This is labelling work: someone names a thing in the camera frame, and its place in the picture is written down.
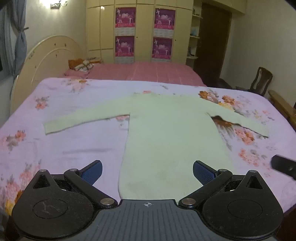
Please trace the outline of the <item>dark wooden chair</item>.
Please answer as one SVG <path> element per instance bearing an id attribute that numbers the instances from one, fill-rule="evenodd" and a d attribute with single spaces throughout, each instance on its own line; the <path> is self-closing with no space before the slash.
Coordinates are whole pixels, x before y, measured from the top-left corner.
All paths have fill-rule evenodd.
<path id="1" fill-rule="evenodd" d="M 260 96 L 264 96 L 266 91 L 273 80 L 273 74 L 266 68 L 259 67 L 256 73 L 256 77 L 253 80 L 250 88 L 235 87 L 236 90 L 248 91 Z"/>

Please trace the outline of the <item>corner shelf unit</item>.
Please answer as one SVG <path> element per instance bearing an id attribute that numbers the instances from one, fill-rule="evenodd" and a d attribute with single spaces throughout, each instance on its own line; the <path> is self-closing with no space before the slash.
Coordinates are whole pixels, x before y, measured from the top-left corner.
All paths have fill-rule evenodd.
<path id="1" fill-rule="evenodd" d="M 187 51 L 186 65 L 194 68 L 195 61 L 198 58 L 197 48 L 199 44 L 199 30 L 202 18 L 202 5 L 194 4 L 192 10 L 191 29 L 189 37 L 189 45 Z"/>

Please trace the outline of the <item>dark wooden door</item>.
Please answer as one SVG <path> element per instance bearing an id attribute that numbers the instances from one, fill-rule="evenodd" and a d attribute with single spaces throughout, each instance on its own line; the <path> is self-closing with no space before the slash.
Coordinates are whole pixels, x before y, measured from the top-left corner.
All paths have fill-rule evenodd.
<path id="1" fill-rule="evenodd" d="M 197 59 L 193 70 L 209 87 L 217 87 L 228 44 L 232 13 L 202 3 Z"/>

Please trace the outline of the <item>wall lamp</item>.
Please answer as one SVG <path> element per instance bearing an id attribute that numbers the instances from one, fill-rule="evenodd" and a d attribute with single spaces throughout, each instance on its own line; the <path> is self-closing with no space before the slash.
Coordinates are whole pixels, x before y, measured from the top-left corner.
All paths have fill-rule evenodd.
<path id="1" fill-rule="evenodd" d="M 39 0 L 45 8 L 47 9 L 60 9 L 61 7 L 67 6 L 67 0 Z"/>

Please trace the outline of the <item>lower left pink poster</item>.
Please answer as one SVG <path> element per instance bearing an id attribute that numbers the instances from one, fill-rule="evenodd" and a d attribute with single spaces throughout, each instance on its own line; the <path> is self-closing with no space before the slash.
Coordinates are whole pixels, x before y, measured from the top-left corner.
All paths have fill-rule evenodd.
<path id="1" fill-rule="evenodd" d="M 134 56 L 134 36 L 115 37 L 115 57 Z"/>

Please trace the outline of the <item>grey blue curtain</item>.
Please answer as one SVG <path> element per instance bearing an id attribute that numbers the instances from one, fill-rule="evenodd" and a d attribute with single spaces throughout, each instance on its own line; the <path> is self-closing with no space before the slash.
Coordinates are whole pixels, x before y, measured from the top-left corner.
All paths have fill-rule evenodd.
<path id="1" fill-rule="evenodd" d="M 1 73 L 17 77 L 27 56 L 26 1 L 1 1 Z"/>

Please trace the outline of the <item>upper left pink poster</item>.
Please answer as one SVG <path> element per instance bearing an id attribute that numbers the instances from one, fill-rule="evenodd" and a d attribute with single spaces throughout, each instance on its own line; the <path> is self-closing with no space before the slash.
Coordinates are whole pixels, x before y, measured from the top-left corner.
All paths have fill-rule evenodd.
<path id="1" fill-rule="evenodd" d="M 136 7 L 116 8 L 115 27 L 134 28 L 136 19 Z"/>

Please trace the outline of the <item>upper right pink poster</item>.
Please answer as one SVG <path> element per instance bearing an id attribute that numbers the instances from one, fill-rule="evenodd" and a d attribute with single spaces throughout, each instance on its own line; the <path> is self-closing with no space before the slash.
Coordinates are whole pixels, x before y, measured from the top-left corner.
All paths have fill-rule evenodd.
<path id="1" fill-rule="evenodd" d="M 155 9 L 154 28 L 174 30 L 176 11 L 174 9 Z"/>

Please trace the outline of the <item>lower right pink poster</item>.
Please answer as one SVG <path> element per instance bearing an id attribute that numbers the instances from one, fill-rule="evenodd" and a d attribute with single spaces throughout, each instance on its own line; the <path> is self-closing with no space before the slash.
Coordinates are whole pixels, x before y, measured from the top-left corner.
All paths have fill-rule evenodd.
<path id="1" fill-rule="evenodd" d="M 153 62 L 170 62 L 172 39 L 170 38 L 153 38 L 152 61 Z"/>

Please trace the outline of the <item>cream curved headboard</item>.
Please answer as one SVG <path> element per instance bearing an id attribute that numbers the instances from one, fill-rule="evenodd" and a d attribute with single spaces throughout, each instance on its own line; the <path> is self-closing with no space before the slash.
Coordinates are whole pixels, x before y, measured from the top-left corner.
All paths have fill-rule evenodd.
<path id="1" fill-rule="evenodd" d="M 61 77 L 69 69 L 70 59 L 85 58 L 81 47 L 71 38 L 51 36 L 39 42 L 27 55 L 11 90 L 10 114 L 46 78 Z"/>

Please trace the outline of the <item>pale green long-sleeve sweater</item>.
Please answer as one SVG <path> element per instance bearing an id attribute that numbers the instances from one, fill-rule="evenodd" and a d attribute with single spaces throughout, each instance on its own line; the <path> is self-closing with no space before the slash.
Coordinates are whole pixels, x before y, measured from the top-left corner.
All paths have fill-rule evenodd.
<path id="1" fill-rule="evenodd" d="M 261 123 L 197 96 L 135 93 L 79 109 L 45 123 L 47 134 L 92 121 L 129 117 L 125 153 L 118 179 L 123 199 L 180 200 L 199 188 L 193 164 L 233 169 L 213 117 L 264 137 Z"/>

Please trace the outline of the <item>orange and white pillow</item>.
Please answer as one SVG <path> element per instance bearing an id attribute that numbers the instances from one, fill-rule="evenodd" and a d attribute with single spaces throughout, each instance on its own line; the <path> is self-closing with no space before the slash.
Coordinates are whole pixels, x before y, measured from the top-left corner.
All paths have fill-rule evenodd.
<path id="1" fill-rule="evenodd" d="M 95 64 L 102 64 L 103 60 L 101 58 L 89 58 L 89 59 L 70 59 L 68 60 L 68 65 L 71 70 L 79 72 L 87 72 L 91 70 Z"/>

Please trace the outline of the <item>cream wardrobe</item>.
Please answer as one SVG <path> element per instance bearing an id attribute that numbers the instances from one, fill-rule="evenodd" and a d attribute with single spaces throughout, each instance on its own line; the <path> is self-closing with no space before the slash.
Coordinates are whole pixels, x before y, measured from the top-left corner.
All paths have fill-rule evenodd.
<path id="1" fill-rule="evenodd" d="M 87 1 L 87 56 L 104 63 L 152 62 L 153 38 L 172 39 L 171 61 L 185 64 L 189 45 L 193 1 Z M 136 7 L 134 28 L 116 28 L 116 8 Z M 176 11 L 174 30 L 154 28 L 155 9 Z M 134 56 L 115 57 L 115 37 L 134 36 Z"/>

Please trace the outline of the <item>pink poster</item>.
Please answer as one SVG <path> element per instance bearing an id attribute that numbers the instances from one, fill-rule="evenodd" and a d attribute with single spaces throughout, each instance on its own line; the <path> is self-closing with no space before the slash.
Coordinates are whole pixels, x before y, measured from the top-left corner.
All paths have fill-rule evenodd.
<path id="1" fill-rule="evenodd" d="M 134 56 L 134 36 L 115 37 L 115 57 Z"/>
<path id="2" fill-rule="evenodd" d="M 172 39 L 170 38 L 153 38 L 152 61 L 153 62 L 170 62 Z"/>
<path id="3" fill-rule="evenodd" d="M 155 9 L 154 28 L 174 30 L 176 11 L 174 9 Z"/>
<path id="4" fill-rule="evenodd" d="M 134 28 L 136 19 L 136 7 L 116 8 L 115 27 Z"/>

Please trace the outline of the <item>lilac floral bedsheet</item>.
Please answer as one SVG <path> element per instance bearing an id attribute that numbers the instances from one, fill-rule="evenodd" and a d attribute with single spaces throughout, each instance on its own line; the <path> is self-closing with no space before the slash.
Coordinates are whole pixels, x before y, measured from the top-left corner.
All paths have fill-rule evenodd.
<path id="1" fill-rule="evenodd" d="M 213 117 L 233 164 L 230 171 L 258 171 L 284 211 L 295 205 L 295 181 L 270 165 L 275 155 L 295 159 L 295 131 L 264 97 L 238 90 L 168 83 L 48 78 L 1 127 L 1 207 L 11 212 L 37 171 L 46 169 L 59 174 L 83 168 L 94 160 L 103 165 L 95 187 L 121 200 L 118 179 L 128 136 L 128 116 L 83 123 L 50 134 L 44 125 L 79 109 L 135 93 L 197 96 L 264 125 L 267 137 Z"/>

